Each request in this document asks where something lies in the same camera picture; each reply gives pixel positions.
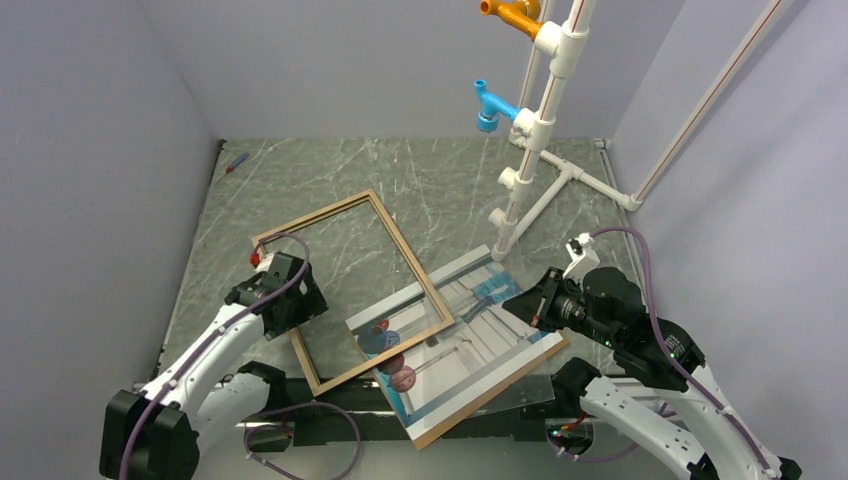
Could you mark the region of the aluminium table edge rail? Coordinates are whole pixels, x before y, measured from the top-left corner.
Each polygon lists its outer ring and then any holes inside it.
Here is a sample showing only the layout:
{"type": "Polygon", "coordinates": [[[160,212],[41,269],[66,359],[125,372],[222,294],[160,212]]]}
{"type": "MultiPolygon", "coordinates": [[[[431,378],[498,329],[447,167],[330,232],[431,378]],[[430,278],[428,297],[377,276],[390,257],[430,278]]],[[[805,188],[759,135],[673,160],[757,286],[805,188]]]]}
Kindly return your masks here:
{"type": "Polygon", "coordinates": [[[659,318],[657,315],[657,309],[655,305],[654,298],[654,288],[653,288],[653,277],[652,277],[652,267],[651,267],[651,256],[650,250],[645,237],[636,229],[630,226],[610,226],[601,228],[595,232],[590,233],[591,238],[596,238],[602,235],[605,235],[610,232],[619,232],[623,234],[627,234],[632,237],[639,249],[639,259],[643,272],[643,281],[645,287],[645,299],[647,305],[647,312],[650,318],[650,324],[652,328],[652,332],[656,343],[663,353],[663,355],[670,361],[676,360],[676,355],[671,352],[668,345],[666,344],[665,338],[663,336],[661,326],[659,323],[659,318]]]}

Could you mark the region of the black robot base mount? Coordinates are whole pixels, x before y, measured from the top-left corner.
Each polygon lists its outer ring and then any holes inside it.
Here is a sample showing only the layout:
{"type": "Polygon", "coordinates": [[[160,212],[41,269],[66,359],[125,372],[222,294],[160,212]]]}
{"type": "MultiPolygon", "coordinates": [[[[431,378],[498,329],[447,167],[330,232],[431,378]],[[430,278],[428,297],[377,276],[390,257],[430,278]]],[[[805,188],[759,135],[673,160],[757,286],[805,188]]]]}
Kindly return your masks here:
{"type": "MultiPolygon", "coordinates": [[[[497,395],[544,363],[549,354],[534,347],[511,350],[484,363],[464,348],[445,348],[424,356],[407,351],[379,365],[375,379],[409,438],[423,448],[468,418],[497,395]]],[[[282,371],[252,362],[221,388],[196,368],[163,401],[186,414],[201,442],[251,415],[281,412],[292,403],[282,371]]]]}

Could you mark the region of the blue pipe fitting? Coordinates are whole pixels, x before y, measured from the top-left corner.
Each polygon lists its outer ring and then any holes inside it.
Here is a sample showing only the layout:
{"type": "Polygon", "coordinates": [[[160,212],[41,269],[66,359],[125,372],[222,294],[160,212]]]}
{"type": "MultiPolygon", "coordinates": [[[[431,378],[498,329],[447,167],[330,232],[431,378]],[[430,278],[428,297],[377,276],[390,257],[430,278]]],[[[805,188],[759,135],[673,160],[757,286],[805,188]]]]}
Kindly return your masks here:
{"type": "Polygon", "coordinates": [[[510,122],[513,122],[518,116],[520,109],[506,102],[500,96],[489,92],[487,82],[484,79],[477,79],[474,82],[474,90],[480,103],[476,120],[479,131],[483,133],[495,132],[498,129],[501,116],[507,118],[510,122]]]}

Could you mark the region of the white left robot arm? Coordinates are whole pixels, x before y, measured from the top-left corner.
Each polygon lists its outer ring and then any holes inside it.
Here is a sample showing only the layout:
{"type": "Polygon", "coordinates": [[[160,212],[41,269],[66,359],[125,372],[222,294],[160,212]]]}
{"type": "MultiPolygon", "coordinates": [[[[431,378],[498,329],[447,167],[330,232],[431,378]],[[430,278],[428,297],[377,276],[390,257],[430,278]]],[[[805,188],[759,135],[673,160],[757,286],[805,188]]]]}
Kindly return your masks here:
{"type": "Polygon", "coordinates": [[[279,417],[292,400],[283,370],[249,361],[224,377],[262,339],[273,340],[326,312],[311,263],[277,252],[234,286],[215,318],[167,369],[105,410],[99,472],[108,479],[190,479],[202,456],[237,423],[279,417]]]}

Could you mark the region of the light wooden picture frame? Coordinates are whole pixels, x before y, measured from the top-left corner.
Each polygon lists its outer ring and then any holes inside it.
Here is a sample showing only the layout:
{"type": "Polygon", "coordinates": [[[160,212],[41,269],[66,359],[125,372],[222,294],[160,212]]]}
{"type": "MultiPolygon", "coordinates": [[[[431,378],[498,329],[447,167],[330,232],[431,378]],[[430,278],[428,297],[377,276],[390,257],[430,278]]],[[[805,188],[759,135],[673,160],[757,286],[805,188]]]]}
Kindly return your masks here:
{"type": "Polygon", "coordinates": [[[253,237],[255,254],[264,259],[282,238],[302,239],[309,271],[327,311],[286,334],[311,393],[325,394],[455,325],[456,320],[433,280],[424,271],[377,193],[364,190],[253,237]],[[401,294],[403,302],[421,302],[399,342],[367,356],[348,326],[363,313],[367,321],[390,312],[380,301],[401,294]]]}

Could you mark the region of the clear acrylic sheet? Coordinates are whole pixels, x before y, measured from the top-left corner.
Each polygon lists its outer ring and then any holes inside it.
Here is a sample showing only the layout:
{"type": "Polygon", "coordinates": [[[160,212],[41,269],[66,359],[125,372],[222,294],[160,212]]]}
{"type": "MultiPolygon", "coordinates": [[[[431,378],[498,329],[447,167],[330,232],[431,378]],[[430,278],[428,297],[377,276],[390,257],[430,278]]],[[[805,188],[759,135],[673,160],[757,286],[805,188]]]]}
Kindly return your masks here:
{"type": "MultiPolygon", "coordinates": [[[[430,279],[452,324],[373,371],[407,428],[434,425],[563,340],[504,309],[522,289],[486,246],[450,261],[430,279]]],[[[349,317],[346,325],[365,358],[373,359],[440,320],[422,288],[409,285],[349,317]]]]}

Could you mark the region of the photo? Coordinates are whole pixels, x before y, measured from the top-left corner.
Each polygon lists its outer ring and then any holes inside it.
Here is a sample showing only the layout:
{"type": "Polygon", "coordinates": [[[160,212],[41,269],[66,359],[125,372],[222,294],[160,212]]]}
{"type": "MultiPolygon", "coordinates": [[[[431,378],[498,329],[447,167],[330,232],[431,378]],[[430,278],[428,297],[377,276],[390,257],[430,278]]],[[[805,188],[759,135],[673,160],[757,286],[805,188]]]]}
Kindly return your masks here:
{"type": "MultiPolygon", "coordinates": [[[[536,330],[502,309],[503,302],[519,294],[521,288],[511,273],[492,259],[485,245],[448,262],[430,278],[456,323],[407,351],[429,356],[445,348],[460,347],[468,350],[473,359],[487,363],[511,350],[539,347],[548,352],[548,360],[569,343],[565,335],[536,330]]],[[[496,409],[552,399],[550,380],[534,377],[533,370],[490,401],[496,409]]],[[[488,411],[490,402],[479,409],[488,411]]]]}

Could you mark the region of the blue red screwdriver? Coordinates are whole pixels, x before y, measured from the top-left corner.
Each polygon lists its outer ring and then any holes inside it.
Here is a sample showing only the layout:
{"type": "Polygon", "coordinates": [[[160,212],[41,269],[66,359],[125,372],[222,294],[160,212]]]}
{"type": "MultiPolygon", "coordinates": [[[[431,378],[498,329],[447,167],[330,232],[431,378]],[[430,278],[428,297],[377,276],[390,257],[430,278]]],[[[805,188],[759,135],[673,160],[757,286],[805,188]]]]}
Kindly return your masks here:
{"type": "Polygon", "coordinates": [[[249,152],[242,152],[239,154],[234,160],[232,160],[224,170],[224,174],[228,175],[236,170],[239,166],[241,166],[246,160],[250,158],[249,152]]]}

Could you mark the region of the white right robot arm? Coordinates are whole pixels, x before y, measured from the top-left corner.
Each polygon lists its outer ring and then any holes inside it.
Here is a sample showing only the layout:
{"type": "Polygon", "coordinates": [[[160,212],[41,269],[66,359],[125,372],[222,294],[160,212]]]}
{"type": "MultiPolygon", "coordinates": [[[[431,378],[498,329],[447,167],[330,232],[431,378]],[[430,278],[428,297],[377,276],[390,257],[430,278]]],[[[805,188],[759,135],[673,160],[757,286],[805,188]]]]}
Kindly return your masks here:
{"type": "Polygon", "coordinates": [[[800,465],[770,452],[738,419],[703,352],[679,325],[652,320],[642,292],[618,269],[596,268],[582,282],[551,268],[505,311],[531,327],[569,329],[613,352],[625,373],[666,403],[675,421],[633,400],[592,364],[573,358],[552,379],[557,411],[602,419],[680,479],[798,479],[800,465]]]}

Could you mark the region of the orange pipe fitting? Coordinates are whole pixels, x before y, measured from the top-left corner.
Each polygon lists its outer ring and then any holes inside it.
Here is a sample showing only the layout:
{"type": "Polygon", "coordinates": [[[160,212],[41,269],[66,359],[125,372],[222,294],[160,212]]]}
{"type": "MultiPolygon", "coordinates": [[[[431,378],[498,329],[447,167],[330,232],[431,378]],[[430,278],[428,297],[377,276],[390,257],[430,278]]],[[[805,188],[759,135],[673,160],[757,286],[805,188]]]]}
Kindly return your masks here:
{"type": "Polygon", "coordinates": [[[505,24],[525,34],[531,41],[536,39],[542,23],[539,0],[497,1],[482,0],[479,11],[484,16],[496,16],[505,24]]]}

